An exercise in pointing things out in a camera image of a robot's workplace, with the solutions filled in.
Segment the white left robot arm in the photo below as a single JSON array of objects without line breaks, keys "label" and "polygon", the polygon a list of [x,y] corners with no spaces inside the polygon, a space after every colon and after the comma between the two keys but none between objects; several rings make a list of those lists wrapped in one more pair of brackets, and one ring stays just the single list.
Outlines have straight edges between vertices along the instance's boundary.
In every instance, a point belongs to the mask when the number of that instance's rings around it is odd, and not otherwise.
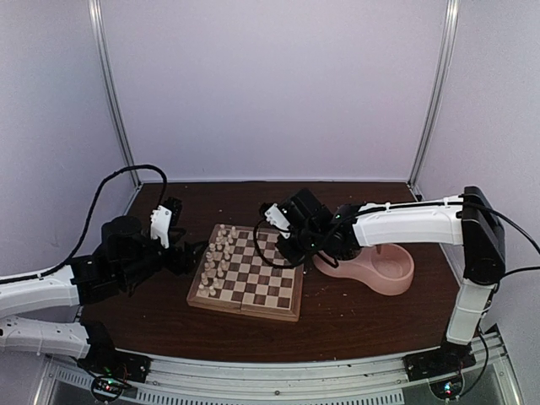
[{"label": "white left robot arm", "polygon": [[1,279],[1,348],[36,354],[60,354],[89,360],[104,375],[121,368],[121,355],[98,321],[59,323],[24,318],[55,307],[100,303],[136,287],[162,269],[188,273],[196,246],[179,243],[181,200],[170,197],[150,215],[149,230],[133,216],[120,216],[101,228],[101,242],[88,256],[67,259],[18,277]]}]

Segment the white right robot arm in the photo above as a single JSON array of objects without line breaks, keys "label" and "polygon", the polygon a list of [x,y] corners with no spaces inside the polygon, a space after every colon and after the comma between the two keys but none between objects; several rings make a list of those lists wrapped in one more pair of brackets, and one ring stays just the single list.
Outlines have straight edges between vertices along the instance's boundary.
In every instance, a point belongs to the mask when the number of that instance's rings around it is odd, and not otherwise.
[{"label": "white right robot arm", "polygon": [[411,244],[460,246],[465,268],[445,332],[434,351],[440,372],[452,371],[505,274],[505,230],[482,191],[468,186],[457,196],[427,202],[344,204],[335,213],[308,189],[262,209],[279,232],[277,248],[292,264],[311,259],[321,273],[359,281],[383,295],[411,285]]}]

